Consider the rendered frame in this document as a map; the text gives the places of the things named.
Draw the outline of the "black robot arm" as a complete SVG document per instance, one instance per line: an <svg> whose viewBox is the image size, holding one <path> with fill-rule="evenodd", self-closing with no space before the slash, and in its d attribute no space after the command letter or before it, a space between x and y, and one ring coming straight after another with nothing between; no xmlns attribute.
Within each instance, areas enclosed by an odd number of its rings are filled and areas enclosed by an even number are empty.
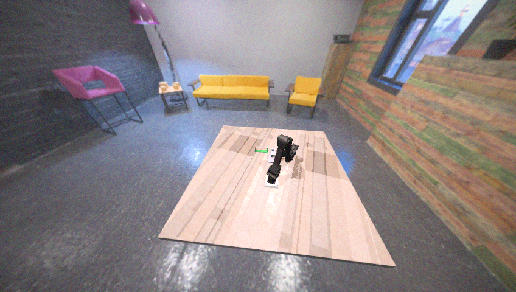
<svg viewBox="0 0 516 292"><path fill-rule="evenodd" d="M285 161L290 162L293 160L293 157L295 156L295 153L298 149L298 145L292 144L293 139L288 136L284 136L283 134L279 135L277 137L277 152L274 159L273 164L269 167L266 174L268 175L267 183L275 184L276 179L279 177L279 174L281 172L281 159L284 154Z"/></svg>

